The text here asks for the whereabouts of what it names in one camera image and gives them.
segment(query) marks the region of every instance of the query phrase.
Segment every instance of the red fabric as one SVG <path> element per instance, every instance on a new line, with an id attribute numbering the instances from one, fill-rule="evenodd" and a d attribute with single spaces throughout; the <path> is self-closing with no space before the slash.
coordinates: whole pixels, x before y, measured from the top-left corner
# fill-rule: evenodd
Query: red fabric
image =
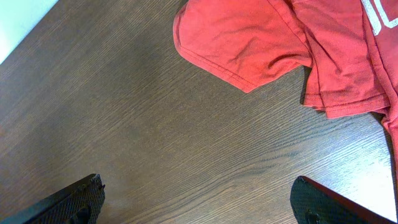
<path id="1" fill-rule="evenodd" d="M 305 106 L 328 118 L 384 113 L 398 150 L 398 1 L 361 1 L 190 0 L 174 20 L 175 46 L 246 93 L 312 67 Z"/>

